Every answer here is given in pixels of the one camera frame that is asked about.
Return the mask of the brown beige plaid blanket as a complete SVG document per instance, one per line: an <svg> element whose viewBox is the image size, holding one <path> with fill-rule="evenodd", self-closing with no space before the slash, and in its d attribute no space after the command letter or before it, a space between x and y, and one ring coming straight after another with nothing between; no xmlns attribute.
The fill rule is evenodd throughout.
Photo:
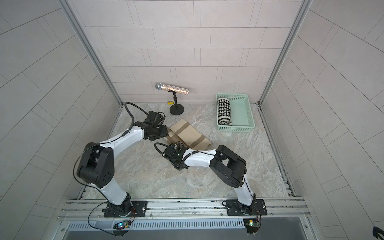
<svg viewBox="0 0 384 240"><path fill-rule="evenodd" d="M164 137L168 144L181 142L186 147L194 150L204 151L212 144L184 119L169 127L168 134L168 136Z"/></svg>

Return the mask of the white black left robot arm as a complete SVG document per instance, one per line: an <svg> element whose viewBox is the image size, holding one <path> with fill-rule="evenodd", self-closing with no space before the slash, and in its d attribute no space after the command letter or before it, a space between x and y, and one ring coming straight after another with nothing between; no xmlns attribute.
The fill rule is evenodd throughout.
<svg viewBox="0 0 384 240"><path fill-rule="evenodd" d="M162 112L150 111L144 122L132 122L117 136L101 143L86 145L76 170L76 176L87 186L97 189L106 199L105 217L126 217L133 212L131 196L117 183L115 157L141 140L155 141L168 136Z"/></svg>

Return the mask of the black white houndstooth scarf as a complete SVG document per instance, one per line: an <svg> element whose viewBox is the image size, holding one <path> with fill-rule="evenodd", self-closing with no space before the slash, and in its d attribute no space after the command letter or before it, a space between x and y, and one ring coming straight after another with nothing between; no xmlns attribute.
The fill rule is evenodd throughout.
<svg viewBox="0 0 384 240"><path fill-rule="evenodd" d="M229 126L232 124L231 104L227 98L218 98L218 124Z"/></svg>

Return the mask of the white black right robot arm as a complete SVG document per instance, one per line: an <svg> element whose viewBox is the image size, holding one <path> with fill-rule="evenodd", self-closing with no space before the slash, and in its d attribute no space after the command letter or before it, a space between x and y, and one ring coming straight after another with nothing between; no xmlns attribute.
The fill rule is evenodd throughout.
<svg viewBox="0 0 384 240"><path fill-rule="evenodd" d="M237 200L233 203L229 200L222 202L227 210L233 210L239 215L261 215L256 195L248 183L246 161L226 146L220 145L217 149L210 151L194 150L184 147L181 143L168 146L155 143L154 147L178 171L189 167L210 168L237 194Z"/></svg>

